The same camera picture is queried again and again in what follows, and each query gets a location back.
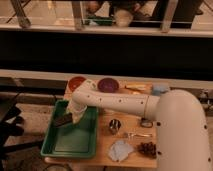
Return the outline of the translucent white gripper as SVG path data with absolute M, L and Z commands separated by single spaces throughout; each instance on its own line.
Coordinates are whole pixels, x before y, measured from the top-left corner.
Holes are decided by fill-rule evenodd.
M 77 110 L 75 108 L 69 108 L 68 111 L 72 114 L 72 123 L 77 124 L 86 112 L 86 107 L 83 109 Z

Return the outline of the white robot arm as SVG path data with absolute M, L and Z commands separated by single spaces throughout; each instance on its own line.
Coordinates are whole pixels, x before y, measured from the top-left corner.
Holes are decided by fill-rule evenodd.
M 199 100 L 184 90 L 161 96 L 100 92 L 82 77 L 68 82 L 68 109 L 75 123 L 89 106 L 144 116 L 156 122 L 157 171 L 213 171 L 213 155 L 205 112 Z

